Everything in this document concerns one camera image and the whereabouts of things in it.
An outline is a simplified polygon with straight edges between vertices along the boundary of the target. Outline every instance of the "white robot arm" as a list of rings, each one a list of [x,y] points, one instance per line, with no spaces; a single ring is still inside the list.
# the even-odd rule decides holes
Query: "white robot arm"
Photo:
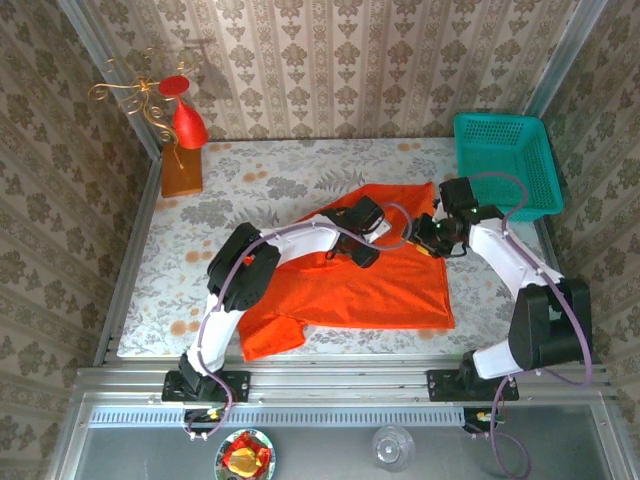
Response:
[[[468,179],[444,182],[440,196],[433,217],[423,214],[415,219],[407,240],[434,257],[459,256],[452,254],[455,246],[460,245],[464,253],[469,247],[491,265],[516,299],[508,338],[465,354],[460,366],[465,385],[581,359],[581,343],[568,320],[560,315],[551,321],[550,309],[561,309],[548,283],[556,284],[576,311],[590,348],[588,287],[581,281],[564,279],[537,258],[503,225],[504,216],[495,206],[478,206]],[[346,236],[340,229],[352,235]],[[367,242],[373,243],[389,230],[382,209],[368,197],[351,209],[326,210],[275,230],[258,231],[250,224],[240,225],[209,265],[205,320],[198,338],[180,361],[182,378],[186,379],[180,388],[191,390],[193,400],[203,400],[199,392],[211,391],[202,385],[210,380],[207,373],[221,371],[225,350],[240,318],[262,298],[279,265],[311,253],[331,252],[346,253],[366,268],[379,256]],[[354,241],[354,236],[362,243]],[[262,244],[243,259],[237,271],[233,270],[234,264],[240,265],[238,259],[243,252],[260,243],[256,242],[259,239],[263,239]],[[219,302],[222,290],[224,298]]]

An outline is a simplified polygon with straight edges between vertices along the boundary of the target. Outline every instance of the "plate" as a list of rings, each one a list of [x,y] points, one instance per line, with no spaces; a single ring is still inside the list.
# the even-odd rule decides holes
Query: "plate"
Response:
[[[244,432],[249,432],[249,435],[251,435],[254,440],[260,442],[262,445],[271,450],[271,461],[269,462],[269,467],[258,478],[250,477],[251,480],[271,480],[273,478],[273,472],[275,472],[276,470],[276,451],[273,448],[271,440],[269,440],[269,437],[267,437],[260,430],[256,430],[255,428],[243,428],[242,430],[233,432],[231,435],[225,438],[222,444],[220,444],[220,448],[218,448],[218,453],[216,454],[216,480],[245,480],[240,475],[229,471],[229,469],[222,463],[224,454],[227,453],[227,450],[229,449],[231,444],[235,442],[238,437]]]

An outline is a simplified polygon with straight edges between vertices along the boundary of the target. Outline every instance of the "gold wire decoration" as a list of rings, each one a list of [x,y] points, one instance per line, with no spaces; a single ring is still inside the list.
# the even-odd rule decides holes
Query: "gold wire decoration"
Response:
[[[160,62],[160,65],[163,64],[164,52],[159,48],[148,47],[142,56],[144,60],[148,60],[149,63],[151,63],[155,57]],[[174,98],[160,95],[156,88],[160,82],[151,75],[147,76],[136,73],[134,66],[124,57],[110,58],[102,64],[102,71],[105,74],[114,73],[118,65],[124,67],[124,70],[132,76],[134,80],[129,85],[96,83],[89,89],[89,98],[96,101],[104,100],[109,95],[110,88],[130,90],[130,95],[118,102],[118,108],[127,115],[135,115],[138,112],[142,112],[147,122],[158,129],[158,136],[162,142],[173,142],[173,156],[176,158],[178,165],[180,165],[180,169],[184,170],[184,165],[180,161],[177,152],[179,141],[176,131],[161,120],[164,115],[162,108],[150,103],[152,98],[163,102],[170,102],[174,100]],[[176,67],[176,70],[179,75],[186,77],[194,68],[195,67],[189,62],[181,61]]]

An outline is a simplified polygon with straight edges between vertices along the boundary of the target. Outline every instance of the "wooden stand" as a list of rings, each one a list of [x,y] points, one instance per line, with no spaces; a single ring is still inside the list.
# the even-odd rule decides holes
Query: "wooden stand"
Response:
[[[202,192],[201,150],[187,150],[168,143],[162,150],[162,196],[164,198]],[[180,158],[184,169],[176,159]]]

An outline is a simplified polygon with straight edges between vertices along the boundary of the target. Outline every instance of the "teal basket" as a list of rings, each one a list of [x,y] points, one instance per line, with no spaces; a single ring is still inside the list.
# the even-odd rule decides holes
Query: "teal basket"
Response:
[[[458,174],[503,172],[518,177],[529,191],[527,205],[512,218],[532,222],[564,208],[549,139],[535,117],[491,113],[461,113],[453,122]],[[496,205],[504,213],[522,200],[520,188],[506,178],[472,182],[480,205]]]

